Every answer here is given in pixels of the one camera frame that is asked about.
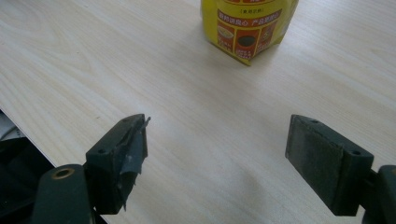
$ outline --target red label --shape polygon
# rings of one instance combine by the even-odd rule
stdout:
[[[238,30],[235,39],[235,54],[239,58],[251,59],[254,56],[260,30]]]
[[[227,51],[233,52],[234,28],[218,22],[218,44]]]
[[[276,22],[262,28],[262,34],[260,35],[259,38],[259,44],[257,45],[256,53],[260,53],[261,51],[268,49],[271,43],[271,38],[275,30],[275,27],[276,27]]]
[[[244,3],[258,3],[258,2],[266,2],[268,0],[244,0]]]
[[[228,23],[230,25],[240,26],[240,27],[257,27],[276,20],[277,18],[279,18],[281,12],[282,9],[264,17],[259,17],[254,19],[243,19],[243,18],[236,18],[229,16],[223,13],[222,11],[218,10],[218,17],[221,21],[224,21],[225,23]]]

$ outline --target yellow container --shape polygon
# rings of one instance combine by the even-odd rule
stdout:
[[[214,45],[250,65],[265,49],[279,44],[298,0],[202,0],[204,30]]]

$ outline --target black fabric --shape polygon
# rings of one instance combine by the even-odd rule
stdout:
[[[40,176],[51,168],[27,138],[0,142],[0,223],[28,223]]]

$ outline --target table surface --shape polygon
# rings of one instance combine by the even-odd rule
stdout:
[[[245,66],[209,44],[199,0],[0,0],[0,108],[55,165],[152,117],[148,158],[111,223],[360,223],[285,159],[291,114],[396,163],[396,5],[304,0]]]

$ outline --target wood grain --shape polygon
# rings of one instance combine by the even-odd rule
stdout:
[[[148,159],[111,223],[360,223],[284,157],[291,114],[396,163],[396,5],[305,0],[246,67],[210,45],[200,1],[0,0],[0,108],[55,164],[118,120],[152,117]]]

